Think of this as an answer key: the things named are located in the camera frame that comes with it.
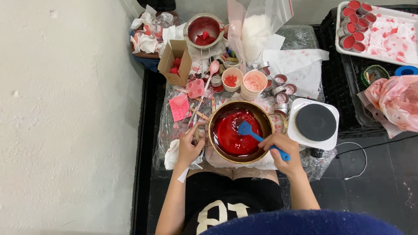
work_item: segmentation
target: pink silicone mold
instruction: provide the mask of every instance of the pink silicone mold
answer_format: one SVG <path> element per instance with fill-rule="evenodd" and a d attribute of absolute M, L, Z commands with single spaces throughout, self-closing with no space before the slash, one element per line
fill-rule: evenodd
<path fill-rule="evenodd" d="M 193 99 L 205 94 L 204 82 L 202 79 L 196 79 L 187 84 L 187 90 L 189 91 L 189 98 Z"/>

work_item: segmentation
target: pink sticky note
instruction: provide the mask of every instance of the pink sticky note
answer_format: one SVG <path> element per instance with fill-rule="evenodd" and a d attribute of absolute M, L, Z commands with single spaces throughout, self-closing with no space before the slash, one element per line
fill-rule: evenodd
<path fill-rule="evenodd" d="M 170 103 L 170 109 L 171 109 L 171 113 L 173 114 L 173 119 L 174 121 L 180 121 L 182 119 L 184 119 L 184 116 L 186 115 L 187 111 L 189 110 L 189 101 L 186 100 L 183 105 L 181 107 L 177 106 L 173 99 L 168 100 L 168 102 Z"/>

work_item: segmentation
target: black crate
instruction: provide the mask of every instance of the black crate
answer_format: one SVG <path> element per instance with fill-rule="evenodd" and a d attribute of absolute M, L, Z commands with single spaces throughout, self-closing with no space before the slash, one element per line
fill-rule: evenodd
<path fill-rule="evenodd" d="M 418 14 L 417 5 L 382 6 L 389 9 Z M 390 76 L 400 65 L 340 54 L 335 48 L 335 24 L 337 8 L 330 10 L 315 35 L 319 48 L 329 51 L 329 61 L 322 62 L 322 86 L 325 102 L 335 106 L 340 114 L 339 138 L 382 136 L 386 130 L 363 106 L 357 93 L 363 89 L 357 84 L 357 77 L 370 65 L 378 64 L 385 68 Z"/>

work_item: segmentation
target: person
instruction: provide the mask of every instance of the person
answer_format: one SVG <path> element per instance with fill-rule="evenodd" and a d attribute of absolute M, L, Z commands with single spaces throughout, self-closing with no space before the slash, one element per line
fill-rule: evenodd
<path fill-rule="evenodd" d="M 268 136 L 259 147 L 267 151 L 276 145 L 291 157 L 289 161 L 283 161 L 278 150 L 270 150 L 276 168 L 289 180 L 290 214 L 289 210 L 278 211 L 283 208 L 283 200 L 274 170 L 265 171 L 263 179 L 254 180 L 254 174 L 248 171 L 252 169 L 244 173 L 240 171 L 245 167 L 227 169 L 222 172 L 223 175 L 204 167 L 202 170 L 190 170 L 185 182 L 181 182 L 178 178 L 197 159 L 206 142 L 204 134 L 200 133 L 197 145 L 192 144 L 196 140 L 194 132 L 199 124 L 180 139 L 178 160 L 158 219 L 156 235 L 276 233 L 272 230 L 285 232 L 283 234 L 345 234 L 342 231 L 350 231 L 344 230 L 345 226 L 351 226 L 349 221 L 357 224 L 362 221 L 355 219 L 355 213 L 347 212 L 350 215 L 343 216 L 338 215 L 339 212 L 326 214 L 331 212 L 320 210 L 301 164 L 299 144 L 280 133 Z M 370 226 L 372 223 L 369 220 L 363 221 L 374 229 L 369 234 L 380 232 L 378 228 L 392 231 L 381 224 L 375 228 Z M 339 232 L 330 233 L 329 229 L 333 228 Z"/>

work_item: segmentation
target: electric hot plate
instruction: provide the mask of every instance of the electric hot plate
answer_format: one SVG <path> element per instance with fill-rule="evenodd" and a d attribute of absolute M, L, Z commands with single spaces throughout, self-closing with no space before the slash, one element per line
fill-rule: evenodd
<path fill-rule="evenodd" d="M 296 127 L 304 137 L 313 141 L 324 141 L 334 135 L 337 123 L 327 107 L 310 104 L 299 110 Z"/>

